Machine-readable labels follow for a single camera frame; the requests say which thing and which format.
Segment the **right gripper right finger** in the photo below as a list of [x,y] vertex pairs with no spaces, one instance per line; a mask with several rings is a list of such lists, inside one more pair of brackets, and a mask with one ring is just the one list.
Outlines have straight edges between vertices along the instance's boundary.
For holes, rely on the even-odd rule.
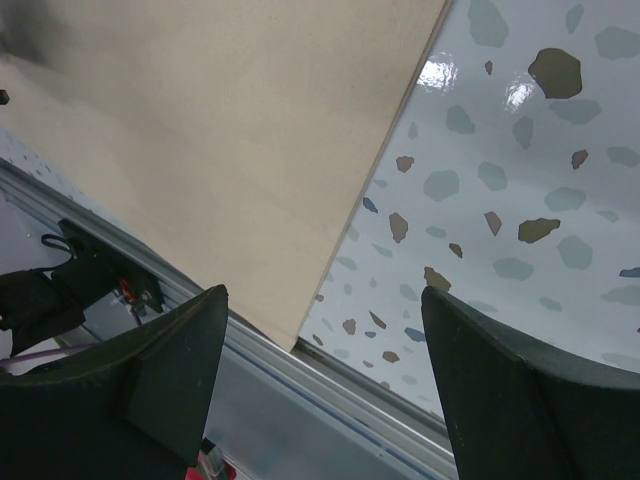
[[462,479],[636,479],[639,376],[561,350],[434,287],[429,356]]

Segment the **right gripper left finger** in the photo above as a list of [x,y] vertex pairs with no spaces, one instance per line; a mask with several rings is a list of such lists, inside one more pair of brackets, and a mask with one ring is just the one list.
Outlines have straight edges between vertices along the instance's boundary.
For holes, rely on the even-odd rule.
[[2,374],[2,478],[185,478],[228,317],[218,285],[75,355]]

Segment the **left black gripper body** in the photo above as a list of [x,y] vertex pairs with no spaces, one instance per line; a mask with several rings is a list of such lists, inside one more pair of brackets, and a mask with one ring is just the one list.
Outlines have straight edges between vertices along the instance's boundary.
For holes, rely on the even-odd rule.
[[0,105],[7,105],[10,102],[10,96],[6,90],[0,90]]

